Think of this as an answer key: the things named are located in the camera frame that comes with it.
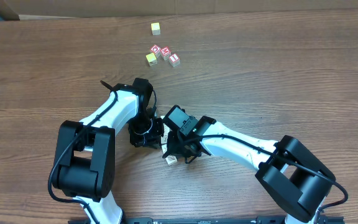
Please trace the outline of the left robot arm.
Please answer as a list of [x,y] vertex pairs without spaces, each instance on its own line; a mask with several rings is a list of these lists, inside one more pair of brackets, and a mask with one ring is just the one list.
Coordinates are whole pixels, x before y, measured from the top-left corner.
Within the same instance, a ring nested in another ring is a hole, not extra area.
[[152,84],[136,78],[131,85],[102,83],[109,98],[80,121],[64,121],[58,132],[48,192],[62,203],[78,203],[86,212],[86,223],[124,223],[124,211],[112,194],[115,174],[116,134],[128,127],[134,147],[157,149],[164,134]]

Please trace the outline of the wooden block blue side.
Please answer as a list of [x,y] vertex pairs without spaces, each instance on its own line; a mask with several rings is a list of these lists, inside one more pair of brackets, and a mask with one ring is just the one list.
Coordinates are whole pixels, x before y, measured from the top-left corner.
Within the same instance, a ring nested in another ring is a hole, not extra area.
[[175,156],[167,156],[165,160],[169,166],[178,162],[178,159]]

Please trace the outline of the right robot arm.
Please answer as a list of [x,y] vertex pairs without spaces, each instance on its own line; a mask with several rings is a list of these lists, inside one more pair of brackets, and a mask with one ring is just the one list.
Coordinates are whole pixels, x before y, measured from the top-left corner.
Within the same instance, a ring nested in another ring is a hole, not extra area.
[[187,164],[203,154],[233,160],[255,177],[287,213],[285,223],[318,223],[334,174],[299,140],[257,139],[233,131],[213,118],[196,119],[175,105],[162,119],[169,128],[165,157]]

